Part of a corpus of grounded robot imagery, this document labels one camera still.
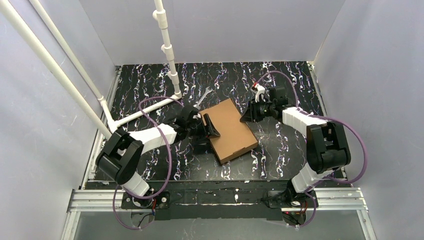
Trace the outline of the brown cardboard box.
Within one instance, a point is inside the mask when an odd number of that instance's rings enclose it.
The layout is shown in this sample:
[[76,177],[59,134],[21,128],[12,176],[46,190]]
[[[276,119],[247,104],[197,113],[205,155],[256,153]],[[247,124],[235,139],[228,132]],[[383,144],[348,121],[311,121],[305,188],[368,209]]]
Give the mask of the brown cardboard box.
[[258,146],[258,140],[252,130],[244,122],[234,101],[230,98],[215,106],[204,109],[216,128],[219,137],[210,139],[211,146],[221,165],[234,160]]

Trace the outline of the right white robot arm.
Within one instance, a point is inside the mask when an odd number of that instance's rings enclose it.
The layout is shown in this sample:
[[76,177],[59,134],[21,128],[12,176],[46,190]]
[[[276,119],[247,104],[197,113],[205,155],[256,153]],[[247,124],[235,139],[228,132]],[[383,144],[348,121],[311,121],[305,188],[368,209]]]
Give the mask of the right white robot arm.
[[300,132],[306,138],[306,164],[289,180],[284,191],[269,191],[261,201],[270,208],[293,202],[302,205],[325,177],[351,162],[345,130],[340,123],[320,119],[291,105],[284,87],[270,88],[269,97],[265,90],[258,83],[251,87],[255,96],[248,101],[240,122],[256,123],[272,117]]

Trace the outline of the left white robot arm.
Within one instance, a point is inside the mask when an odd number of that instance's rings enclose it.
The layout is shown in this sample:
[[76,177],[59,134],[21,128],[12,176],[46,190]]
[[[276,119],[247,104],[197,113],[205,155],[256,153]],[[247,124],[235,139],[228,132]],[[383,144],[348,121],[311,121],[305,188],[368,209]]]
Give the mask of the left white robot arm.
[[127,132],[118,128],[106,141],[95,164],[145,208],[153,205],[160,193],[154,192],[137,172],[144,153],[162,146],[169,148],[187,138],[191,138],[194,145],[203,145],[220,136],[208,113],[200,113],[188,105],[178,114],[165,118],[163,123],[145,130]]

